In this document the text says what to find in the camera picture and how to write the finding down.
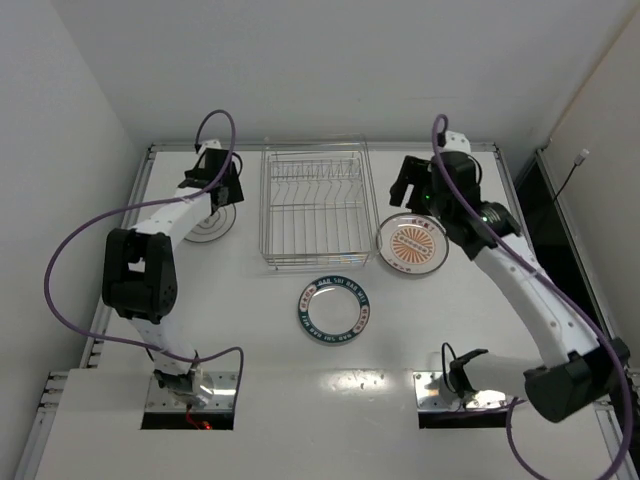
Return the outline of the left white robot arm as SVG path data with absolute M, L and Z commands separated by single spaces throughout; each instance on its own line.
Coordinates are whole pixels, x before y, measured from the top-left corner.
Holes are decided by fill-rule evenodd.
M 146 344 L 158 385 L 179 402 L 202 408 L 213 397 L 214 383 L 170 317 L 178 299 L 174 250 L 220 208 L 243 198 L 232 153 L 217 140 L 204 142 L 196 152 L 196 164 L 185 172 L 172 203 L 108 234 L 102 299 Z

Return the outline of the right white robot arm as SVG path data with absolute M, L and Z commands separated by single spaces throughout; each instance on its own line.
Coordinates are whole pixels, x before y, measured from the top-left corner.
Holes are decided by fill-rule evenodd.
M 528 401 L 559 423 L 626 383 L 630 351 L 609 339 L 539 267 L 521 227 L 500 203 L 481 198 L 479 169 L 464 138 L 444 130 L 431 159 L 408 155 L 390 188 L 389 203 L 434 217 L 501 291 L 538 349 L 528 364 L 475 349 L 453 359 L 441 389 L 463 399 L 498 390 Z

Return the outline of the green rimmed plate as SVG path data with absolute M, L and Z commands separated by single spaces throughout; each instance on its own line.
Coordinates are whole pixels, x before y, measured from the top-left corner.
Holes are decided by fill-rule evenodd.
M 371 317 L 371 302 L 354 280 L 328 275 L 309 283 L 301 292 L 297 319 L 315 342 L 338 346 L 354 341 Z

